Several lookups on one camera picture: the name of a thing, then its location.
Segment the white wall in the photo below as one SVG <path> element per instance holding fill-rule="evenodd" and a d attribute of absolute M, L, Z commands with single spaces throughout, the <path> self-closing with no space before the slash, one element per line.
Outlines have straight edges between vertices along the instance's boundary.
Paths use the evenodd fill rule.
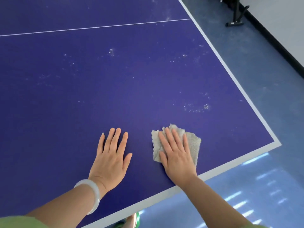
<path fill-rule="evenodd" d="M 304 66 L 304 0 L 241 0 L 249 12 Z"/>

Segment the floor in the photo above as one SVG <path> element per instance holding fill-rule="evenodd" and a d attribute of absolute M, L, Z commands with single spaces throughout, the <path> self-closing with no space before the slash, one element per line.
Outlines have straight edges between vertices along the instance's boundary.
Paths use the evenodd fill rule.
<path fill-rule="evenodd" d="M 304 80 L 246 19 L 226 28 L 232 12 L 224 3 L 183 2 L 283 144 L 207 183 L 256 224 L 302 227 Z M 204 226 L 184 193 L 141 211 L 141 228 Z"/>

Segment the white center line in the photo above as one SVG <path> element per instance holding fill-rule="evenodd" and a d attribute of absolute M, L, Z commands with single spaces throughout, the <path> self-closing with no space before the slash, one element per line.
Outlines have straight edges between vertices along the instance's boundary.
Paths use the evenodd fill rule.
<path fill-rule="evenodd" d="M 80 29 L 97 29 L 97 28 L 107 28 L 107 27 L 125 26 L 125 25 L 142 25 L 142 24 L 151 24 L 151 23 L 162 23 L 162 22 L 176 22 L 176 21 L 185 21 L 185 20 L 191 20 L 191 18 L 188 18 L 188 19 L 178 19 L 178 20 L 169 20 L 169 21 L 159 21 L 159 22 L 132 23 L 132 24 L 123 24 L 123 25 L 106 25 L 106 26 L 96 26 L 96 27 L 87 27 L 87 28 L 78 28 L 78 29 L 61 29 L 61 30 L 51 30 L 51 31 L 32 32 L 32 33 L 6 34 L 6 35 L 0 35 L 0 37 L 16 36 L 16 35 L 26 35 L 26 34 L 37 34 L 37 33 L 52 33 L 52 32 L 61 32 L 61 31 L 80 30 Z"/>

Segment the bracelet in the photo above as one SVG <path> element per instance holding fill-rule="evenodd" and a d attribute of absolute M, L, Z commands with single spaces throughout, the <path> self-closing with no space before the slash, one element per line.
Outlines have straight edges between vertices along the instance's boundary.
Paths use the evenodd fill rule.
<path fill-rule="evenodd" d="M 92 214 L 97 209 L 97 207 L 99 205 L 99 201 L 100 201 L 100 192 L 99 192 L 98 186 L 96 185 L 95 182 L 93 182 L 89 179 L 83 179 L 83 180 L 77 182 L 77 184 L 74 186 L 74 188 L 81 184 L 89 185 L 92 188 L 92 190 L 94 191 L 94 194 L 95 194 L 94 206 L 93 206 L 93 209 L 88 213 L 88 214 Z"/>

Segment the cleaning cloth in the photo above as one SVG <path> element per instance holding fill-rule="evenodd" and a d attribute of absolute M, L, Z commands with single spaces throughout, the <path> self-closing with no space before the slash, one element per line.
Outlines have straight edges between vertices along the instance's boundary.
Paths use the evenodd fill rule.
<path fill-rule="evenodd" d="M 199 146 L 200 146 L 202 140 L 200 138 L 198 138 L 195 134 L 185 132 L 185 130 L 178 128 L 176 125 L 170 124 L 169 129 L 170 129 L 170 131 L 172 131 L 172 129 L 175 129 L 177 131 L 183 144 L 184 144 L 183 135 L 186 134 L 187 139 L 188 139 L 190 154 L 191 154 L 192 160 L 196 166 L 197 158 L 199 156 L 199 148 L 200 148 Z M 166 152 L 158 137 L 158 132 L 159 132 L 159 130 L 157 130 L 157 131 L 152 130 L 152 132 L 151 132 L 152 142 L 153 142 L 153 160 L 157 161 L 157 162 L 161 162 L 161 159 L 159 158 L 159 152 L 160 151 L 163 151 L 164 153 L 166 153 Z M 162 128 L 162 133 L 164 134 L 165 138 L 167 139 L 167 136 L 165 133 L 165 127 Z"/>

